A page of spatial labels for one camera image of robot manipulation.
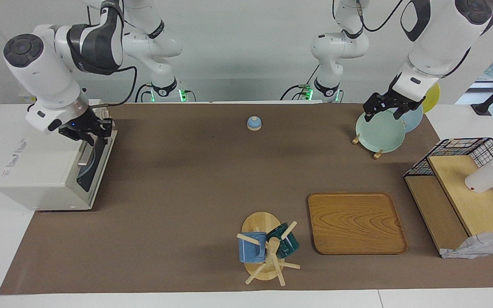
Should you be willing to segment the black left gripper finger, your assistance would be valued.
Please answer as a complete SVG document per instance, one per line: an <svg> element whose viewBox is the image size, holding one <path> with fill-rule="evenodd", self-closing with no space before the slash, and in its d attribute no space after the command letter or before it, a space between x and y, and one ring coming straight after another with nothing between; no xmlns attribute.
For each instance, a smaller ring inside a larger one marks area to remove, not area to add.
<svg viewBox="0 0 493 308"><path fill-rule="evenodd" d="M409 111L414 111L418 109L419 103L397 103L396 110L393 113L393 116L396 120L402 117L403 114L408 113Z"/></svg>
<svg viewBox="0 0 493 308"><path fill-rule="evenodd" d="M364 109L364 119L370 122L374 115L385 111L385 103L379 93L373 93L362 105Z"/></svg>

